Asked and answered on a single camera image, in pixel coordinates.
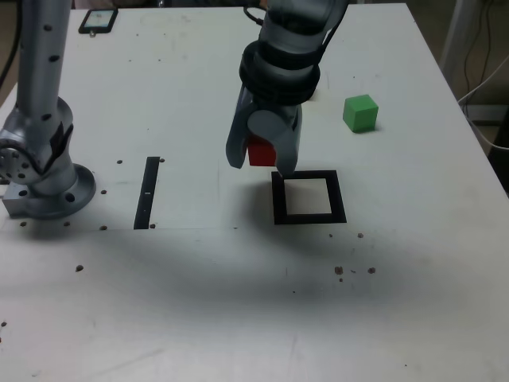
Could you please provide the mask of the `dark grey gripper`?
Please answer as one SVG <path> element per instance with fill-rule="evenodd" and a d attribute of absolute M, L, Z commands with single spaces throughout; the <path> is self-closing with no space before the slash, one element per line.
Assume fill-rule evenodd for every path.
<path fill-rule="evenodd" d="M 301 106 L 283 106 L 261 98 L 255 98 L 254 105 L 255 111 L 253 96 L 243 85 L 227 137 L 229 165 L 241 169 L 248 151 L 251 166 L 275 166 L 281 175 L 291 175 L 298 160 Z"/>

